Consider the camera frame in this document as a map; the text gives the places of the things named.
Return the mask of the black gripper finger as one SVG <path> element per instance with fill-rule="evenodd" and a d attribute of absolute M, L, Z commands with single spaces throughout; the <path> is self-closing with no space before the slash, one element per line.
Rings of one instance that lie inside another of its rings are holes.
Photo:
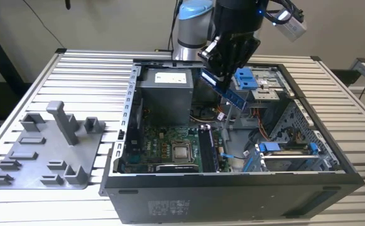
<path fill-rule="evenodd" d="M 235 63 L 232 67 L 232 72 L 236 73 L 239 68 L 243 68 L 247 64 L 250 58 L 252 57 L 255 51 L 260 46 L 262 41 L 259 39 L 247 39 L 240 45 L 239 52 L 235 57 Z"/>
<path fill-rule="evenodd" d="M 231 43 L 220 35 L 215 35 L 210 45 L 199 51 L 199 57 L 203 60 L 208 71 L 218 79 L 218 86 L 226 88 L 230 84 L 230 60 Z"/>

